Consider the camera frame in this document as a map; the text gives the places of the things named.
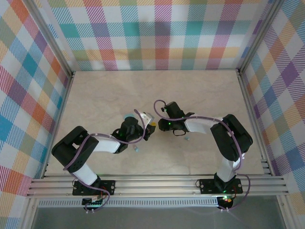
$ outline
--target marble surface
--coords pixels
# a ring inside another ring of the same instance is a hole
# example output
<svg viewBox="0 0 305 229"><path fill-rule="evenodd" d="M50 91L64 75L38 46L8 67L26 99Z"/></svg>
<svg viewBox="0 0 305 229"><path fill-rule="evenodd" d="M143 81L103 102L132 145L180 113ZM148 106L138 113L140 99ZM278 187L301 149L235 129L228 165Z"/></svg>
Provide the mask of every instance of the marble surface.
<svg viewBox="0 0 305 229"><path fill-rule="evenodd" d="M150 112L157 123L156 99L176 101L185 113L234 114L254 139L235 71L120 71L76 73L55 142L77 125L110 134L134 108ZM149 141L137 144L139 152L132 146L115 155L96 152L87 163L97 174L214 174L222 156L212 135L186 136L189 141L157 127ZM254 142L240 173L263 173L260 160ZM62 168L51 156L46 174L62 174Z"/></svg>

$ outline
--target aluminum rail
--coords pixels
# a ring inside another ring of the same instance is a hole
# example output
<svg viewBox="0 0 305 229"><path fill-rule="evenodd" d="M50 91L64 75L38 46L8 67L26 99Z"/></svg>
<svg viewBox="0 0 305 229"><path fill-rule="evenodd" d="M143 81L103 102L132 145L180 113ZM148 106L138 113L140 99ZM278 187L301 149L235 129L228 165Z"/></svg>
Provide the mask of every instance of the aluminum rail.
<svg viewBox="0 0 305 229"><path fill-rule="evenodd" d="M213 175L103 175L102 180L115 180L115 197L216 197L219 194L201 195L195 183L198 179L213 179ZM250 196L288 195L282 177L250 175ZM241 179L244 193L248 180ZM79 198L72 195L73 177L69 175L47 176L34 179L28 191L29 198Z"/></svg>

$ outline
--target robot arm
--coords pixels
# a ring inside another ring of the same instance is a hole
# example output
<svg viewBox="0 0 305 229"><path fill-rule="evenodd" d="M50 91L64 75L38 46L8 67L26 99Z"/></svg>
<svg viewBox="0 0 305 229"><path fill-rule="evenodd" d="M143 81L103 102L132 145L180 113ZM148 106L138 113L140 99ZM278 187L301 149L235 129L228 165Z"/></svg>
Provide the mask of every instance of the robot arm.
<svg viewBox="0 0 305 229"><path fill-rule="evenodd" d="M90 169L86 161L93 152L121 153L128 147L129 142L143 136L143 132L145 132L144 140L147 141L155 131L155 124L152 123L154 117L145 112L140 113L140 115L144 122L144 128L138 124L136 118L127 117L122 122L121 127L111 134L112 137L105 137L105 135L100 134L89 136L82 126L77 126L53 147L52 154L64 167L74 160L67 170L84 184L97 188L104 187L106 185ZM81 145L85 138L87 138L87 141L83 145L78 157L74 159L79 150L79 145ZM75 182L74 187L73 194L78 193L78 191L82 195L100 194L100 191L84 187L79 182Z"/></svg>
<svg viewBox="0 0 305 229"><path fill-rule="evenodd" d="M179 119L184 117L197 117L194 113L184 114L176 102L167 104L162 111L165 111L170 119ZM241 149L242 157L248 151L253 140L245 128L240 124L237 118L228 114L224 118L218 118L224 122L232 131L237 143ZM236 174L235 170L239 166L241 159L236 147L236 144L228 132L228 130L214 119L206 120L200 118L183 119L178 121L168 121L160 119L159 129L162 131L173 131L174 135L177 130L186 132L199 132L203 134L212 134L219 151L224 156L221 166L214 175L214 185L220 193L231 189L231 184L234 182Z"/></svg>

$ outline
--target plaid wall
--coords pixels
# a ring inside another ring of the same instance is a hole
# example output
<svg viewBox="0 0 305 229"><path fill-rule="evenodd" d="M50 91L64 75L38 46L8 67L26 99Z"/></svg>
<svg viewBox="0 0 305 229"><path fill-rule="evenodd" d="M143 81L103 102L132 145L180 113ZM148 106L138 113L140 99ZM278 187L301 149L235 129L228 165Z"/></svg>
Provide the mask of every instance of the plaid wall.
<svg viewBox="0 0 305 229"><path fill-rule="evenodd" d="M21 0L0 0L0 228L16 228L68 78Z"/></svg>
<svg viewBox="0 0 305 229"><path fill-rule="evenodd" d="M48 0L48 10L36 0L71 68L82 71L235 69L272 2Z"/></svg>
<svg viewBox="0 0 305 229"><path fill-rule="evenodd" d="M305 0L286 0L244 79L277 175L305 227Z"/></svg>

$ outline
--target vent grille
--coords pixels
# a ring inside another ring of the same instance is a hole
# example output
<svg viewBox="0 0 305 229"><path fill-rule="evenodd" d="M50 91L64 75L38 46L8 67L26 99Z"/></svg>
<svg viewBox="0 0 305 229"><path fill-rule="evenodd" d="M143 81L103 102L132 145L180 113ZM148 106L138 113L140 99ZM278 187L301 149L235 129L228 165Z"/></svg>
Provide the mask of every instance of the vent grille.
<svg viewBox="0 0 305 229"><path fill-rule="evenodd" d="M39 208L73 208L83 207L81 198L78 199L41 199ZM172 207L215 207L218 206L216 197L193 198L111 198L105 207L134 207L134 208L172 208Z"/></svg>

